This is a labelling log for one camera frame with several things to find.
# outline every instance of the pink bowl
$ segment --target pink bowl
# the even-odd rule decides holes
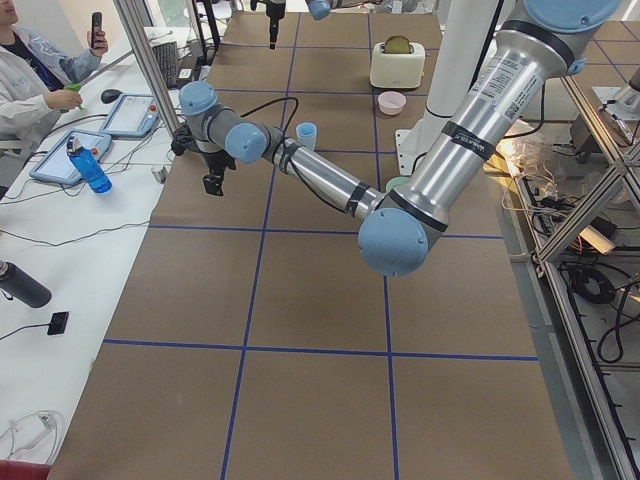
[[[378,107],[386,115],[397,115],[404,108],[407,99],[399,92],[383,92],[378,95]]]

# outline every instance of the light blue cup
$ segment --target light blue cup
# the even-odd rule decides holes
[[[316,139],[318,138],[318,127],[311,122],[302,122],[296,127],[296,137],[298,142],[310,150],[315,150]]]

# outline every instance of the black band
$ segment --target black band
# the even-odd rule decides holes
[[[287,167],[291,162],[291,157],[293,157],[293,154],[296,153],[302,146],[304,145],[302,145],[301,143],[292,142],[288,146],[285,146],[282,150],[282,158],[280,159],[279,168],[280,171],[285,175],[289,175],[289,172],[287,172]]]
[[[220,115],[222,112],[224,112],[225,110],[229,110],[230,112],[233,111],[226,105],[223,105],[222,103],[217,103],[213,107],[211,107],[211,110],[209,110],[209,114],[203,119],[204,121],[202,122],[202,131],[204,132],[204,136],[211,143],[216,143],[216,142],[214,142],[211,139],[211,136],[209,135],[209,127],[211,126],[213,121],[216,119],[216,117]]]
[[[573,54],[573,50],[571,50],[566,43],[556,37],[553,33],[548,32],[538,25],[522,22],[520,20],[507,20],[502,24],[502,30],[515,30],[516,32],[524,33],[525,35],[529,35],[530,37],[536,38],[542,43],[549,45],[562,57],[564,62],[567,64],[567,68],[573,65],[573,62],[576,61],[576,56]]]
[[[391,190],[389,192],[389,198],[396,202],[396,204],[402,208],[405,212],[409,213],[412,217],[417,218],[425,225],[430,226],[431,228],[444,233],[447,229],[448,225],[445,225],[442,222],[439,222],[435,218],[430,217],[426,213],[421,210],[418,210],[416,207],[407,202],[404,198],[402,198],[395,190]]]
[[[467,150],[471,150],[485,161],[489,160],[496,151],[496,147],[494,145],[482,140],[480,137],[456,123],[447,122],[442,129],[442,133],[449,135],[451,137],[451,141],[456,145],[460,145]]]
[[[429,105],[425,105],[425,108],[427,109],[427,112],[429,112],[434,117],[444,118],[446,120],[447,118],[451,118],[453,116],[453,115],[438,115],[437,113],[434,113],[429,109]]]
[[[364,197],[364,194],[367,192],[370,186],[371,185],[365,182],[360,182],[358,184],[358,186],[355,188],[355,190],[349,197],[349,200],[347,201],[347,206],[344,207],[344,213],[346,213],[347,215],[351,215],[352,217],[355,218],[356,210],[358,209],[358,202],[362,200],[362,197]]]

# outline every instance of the green object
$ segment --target green object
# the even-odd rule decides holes
[[[80,89],[82,88],[82,86],[78,83],[74,84],[74,85],[65,85],[63,87],[63,90],[69,90],[71,92],[79,92]],[[84,107],[82,105],[80,105],[78,107],[80,110],[84,110]],[[67,113],[69,110],[60,110],[61,113]]]
[[[394,177],[387,182],[386,190],[389,193],[394,187],[404,185],[409,181],[409,177]]]

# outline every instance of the table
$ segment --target table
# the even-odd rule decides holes
[[[166,30],[153,29],[150,33],[159,36]],[[123,39],[112,47],[104,61],[108,63],[128,49],[128,42]],[[100,94],[106,88],[149,92],[135,58],[130,56],[84,86],[81,94],[85,109],[63,115],[59,123],[107,113],[111,105],[100,102]],[[103,120],[79,122],[73,127],[97,131]],[[66,131],[64,128],[50,135],[41,149],[53,146]],[[101,229],[132,225],[60,247],[37,245],[0,234],[2,258],[18,265],[53,293],[51,302],[37,310],[20,301],[3,299],[0,303],[2,334],[25,325],[47,323],[53,312],[70,312],[64,335],[47,337],[46,329],[40,328],[20,332],[0,342],[0,362],[4,366],[0,370],[0,389],[4,393],[0,397],[2,431],[10,420],[33,411],[55,410],[67,422],[73,416],[144,237],[145,222],[162,192],[163,186],[154,180],[151,167],[156,164],[171,167],[171,156],[167,155],[170,137],[164,128],[159,128],[146,146],[127,157],[139,144],[138,140],[114,140],[110,152],[103,158],[103,167],[112,174],[113,182],[107,196],[95,195],[88,187],[77,196],[68,196],[58,187],[29,180],[28,172],[38,160],[36,157],[0,203],[0,229],[51,243]],[[70,189],[68,193],[76,195],[78,189]],[[60,435],[64,436],[67,427],[68,423]],[[44,462],[52,442],[53,435],[19,459]],[[6,443],[0,444],[0,448],[4,447]]]
[[[384,185],[392,132],[424,109],[436,19],[289,14],[275,52],[266,21],[231,19],[221,101],[295,94],[318,151]],[[369,59],[399,31],[430,56],[389,118]],[[173,165],[51,480],[571,477],[482,174],[424,268],[387,279],[355,222],[267,163],[229,172],[223,198],[204,173]]]

